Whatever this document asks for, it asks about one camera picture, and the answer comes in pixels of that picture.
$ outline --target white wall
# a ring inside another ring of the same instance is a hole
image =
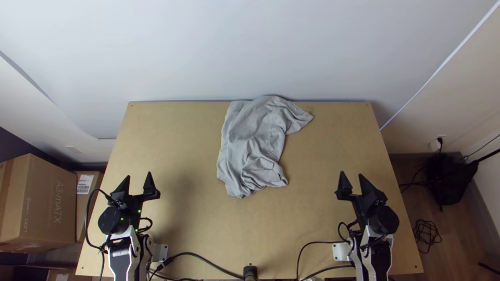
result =
[[[472,153],[500,133],[500,9],[382,129],[389,153],[430,152],[445,134],[444,151]],[[500,138],[470,160],[500,148]],[[474,177],[500,233],[500,155],[479,164]]]
[[[82,130],[131,100],[370,100],[383,124],[495,0],[25,0],[0,50]]]
[[[114,140],[99,140],[81,131],[2,58],[0,126],[64,161],[107,162],[114,144]],[[75,154],[66,145],[82,153]]]

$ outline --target wooden table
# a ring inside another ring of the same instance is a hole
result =
[[[221,128],[229,102],[132,102],[113,148],[102,189],[113,191],[131,175],[131,194],[142,193],[151,171],[161,198],[143,206],[148,231],[167,243],[170,254],[196,252],[241,273],[252,263],[259,277],[295,278],[297,255],[310,241],[340,240],[337,225],[355,220],[348,201],[339,201],[340,171],[355,194],[358,173],[385,192],[398,214],[390,274],[423,272],[394,172],[369,103],[297,103],[315,116],[300,132],[287,136],[280,164],[289,186],[265,188],[237,199],[216,178]],[[90,241],[105,240],[97,219],[106,208],[99,194],[89,227]],[[335,262],[330,245],[311,245],[303,253],[300,276]],[[77,274],[99,275],[101,255],[84,245]],[[162,274],[173,278],[229,279],[189,256],[176,259]],[[322,277],[354,276],[354,269],[327,271]],[[104,276],[111,276],[105,265]]]

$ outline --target black cable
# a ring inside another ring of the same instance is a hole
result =
[[[411,179],[410,183],[409,184],[400,184],[399,186],[406,186],[406,188],[404,188],[403,190],[401,190],[401,193],[405,192],[405,190],[409,189],[412,185],[422,185],[423,183],[415,183],[415,179],[417,178],[417,175],[422,171],[424,170],[426,166],[423,166],[421,167],[420,169],[418,169],[418,171],[415,173],[415,175],[413,175],[413,178]]]
[[[101,279],[103,278],[103,271],[104,271],[104,254],[108,253],[108,251],[106,251],[106,249],[105,249],[105,245],[109,241],[110,236],[108,235],[108,237],[106,238],[106,242],[104,242],[104,244],[102,246],[100,246],[100,247],[96,246],[96,245],[94,245],[92,243],[90,243],[90,241],[89,241],[89,209],[90,209],[90,202],[92,201],[92,196],[97,191],[101,192],[102,194],[104,194],[104,196],[106,197],[106,199],[108,199],[108,201],[111,200],[111,202],[112,202],[113,199],[111,198],[111,196],[107,195],[101,189],[94,189],[92,192],[90,192],[89,198],[87,200],[87,208],[85,210],[85,222],[84,222],[84,224],[85,224],[85,241],[87,242],[87,244],[89,244],[90,247],[98,249],[101,252],[102,256],[103,256],[103,262],[102,262],[102,265],[101,265],[101,274],[99,275],[99,281],[101,281]]]
[[[413,228],[413,233],[415,237],[415,242],[423,242],[424,244],[429,245],[427,247],[426,251],[418,250],[426,254],[429,252],[431,249],[431,246],[436,244],[436,243],[441,243],[443,239],[441,238],[441,235],[438,232],[438,228],[436,227],[436,224],[432,221],[425,221],[425,220],[417,220],[415,222],[415,227]]]
[[[101,273],[99,274],[99,281],[103,278],[103,272],[104,272],[104,252],[101,251],[101,255],[103,256],[103,262],[101,264]]]
[[[333,269],[342,269],[342,268],[345,268],[345,267],[353,267],[352,265],[337,265],[337,266],[332,266],[332,267],[327,267],[325,269],[322,269],[320,271],[316,271],[310,275],[308,275],[306,278],[302,279],[302,280],[307,280],[309,278],[313,278],[314,276],[322,273],[322,272],[325,272],[325,271],[328,271],[328,270],[333,270]]]
[[[309,242],[305,245],[302,246],[302,249],[301,251],[298,253],[298,257],[297,257],[297,268],[295,270],[295,273],[296,273],[296,276],[297,276],[297,280],[298,280],[298,263],[300,262],[301,260],[301,255],[302,255],[302,251],[304,251],[304,249],[311,245],[311,244],[333,244],[333,243],[343,243],[344,241],[313,241],[313,242]]]
[[[150,270],[148,270],[148,272],[156,277],[160,277],[160,278],[163,278],[163,279],[169,280],[169,281],[197,281],[196,279],[192,279],[192,278],[181,278],[181,279],[170,278],[167,276],[159,275],[158,273],[153,273],[153,271],[150,271]]]
[[[383,235],[377,237],[372,242],[368,242],[368,243],[360,246],[359,248],[360,248],[361,251],[364,251],[366,248],[371,247],[371,246],[377,244],[378,242],[382,241],[386,236],[387,236],[387,234],[383,234]]]
[[[94,189],[92,192],[90,192],[89,199],[87,200],[87,208],[85,210],[85,222],[84,222],[84,224],[85,224],[85,241],[87,242],[87,244],[89,244],[90,247],[96,248],[99,251],[102,251],[103,249],[101,247],[96,246],[96,245],[90,243],[90,241],[89,241],[89,233],[88,233],[90,202],[92,201],[92,196],[95,194],[96,191],[99,191],[102,194],[104,194],[104,196],[106,197],[106,199],[108,199],[108,198],[111,199],[111,197],[109,195],[107,195],[104,191],[102,191],[101,189]]]
[[[165,267],[165,266],[169,265],[171,262],[173,262],[176,258],[178,258],[178,257],[180,257],[180,256],[193,256],[193,257],[199,258],[200,260],[202,260],[202,261],[204,261],[204,262],[206,262],[206,263],[210,264],[211,266],[215,267],[216,269],[218,269],[218,270],[219,270],[219,271],[221,271],[221,272],[226,273],[226,274],[227,274],[227,275],[229,275],[229,276],[232,276],[232,277],[234,277],[234,278],[236,278],[236,279],[241,279],[241,280],[244,280],[244,279],[245,279],[245,277],[243,277],[242,275],[239,275],[239,274],[236,274],[236,273],[234,273],[234,272],[231,272],[231,271],[229,271],[229,270],[227,270],[227,269],[224,269],[224,268],[222,268],[222,267],[220,267],[220,266],[218,266],[218,265],[214,264],[213,262],[211,262],[211,261],[209,261],[209,260],[205,259],[204,257],[200,256],[199,254],[197,254],[197,253],[192,253],[192,252],[182,252],[182,253],[178,253],[178,254],[176,254],[175,256],[172,256],[172,257],[167,258],[167,259],[166,259],[163,263],[161,263],[161,265],[159,265],[159,266],[156,268],[156,270],[155,270],[155,271],[157,272],[157,271],[161,270],[163,267]]]
[[[440,146],[439,146],[439,152],[437,154],[441,154],[441,150],[443,149],[443,138],[442,137],[438,137],[437,141],[440,144]]]
[[[489,265],[487,265],[487,264],[484,264],[484,263],[480,262],[480,263],[478,263],[478,265],[479,265],[480,267],[484,268],[484,269],[487,269],[487,270],[489,270],[489,271],[491,271],[491,272],[493,272],[493,273],[496,273],[496,274],[500,275],[500,271],[498,271],[498,270],[496,270],[496,269],[492,268],[491,266],[489,266]]]
[[[492,141],[496,140],[498,137],[500,137],[500,134],[498,134],[496,137],[492,138],[489,142],[487,142],[486,144],[484,144],[483,146],[481,146],[479,149],[477,149],[473,153],[463,156],[462,158],[460,158],[460,160],[462,160],[463,162],[469,160],[470,156],[474,155],[476,152],[478,152],[479,150],[483,149],[485,146],[487,146],[488,144],[490,144]]]
[[[344,236],[342,236],[342,233],[340,233],[340,227],[342,225],[345,225],[345,228],[347,229],[347,231],[349,233],[351,233],[351,230],[349,229],[349,227],[347,226],[347,224],[345,224],[345,222],[340,222],[339,225],[337,226],[337,231],[339,233],[340,239],[344,240],[344,242],[349,242],[349,240],[345,239]]]
[[[145,232],[145,231],[148,231],[151,229],[151,227],[153,227],[153,221],[150,219],[150,218],[140,218],[140,220],[145,220],[145,221],[148,221],[149,222],[149,225],[146,226],[146,227],[143,227],[143,228],[139,228],[137,233],[142,233],[142,232]]]
[[[153,279],[153,276],[156,275],[156,273],[158,272],[159,269],[155,269],[153,272],[151,271],[148,271],[149,273],[151,273],[151,276],[149,277],[148,281],[151,281],[151,279]]]

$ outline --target crumpled cloth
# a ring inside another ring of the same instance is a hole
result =
[[[278,164],[285,135],[300,131],[314,117],[278,96],[229,104],[217,159],[217,178],[229,195],[243,198],[266,186],[288,184]]]

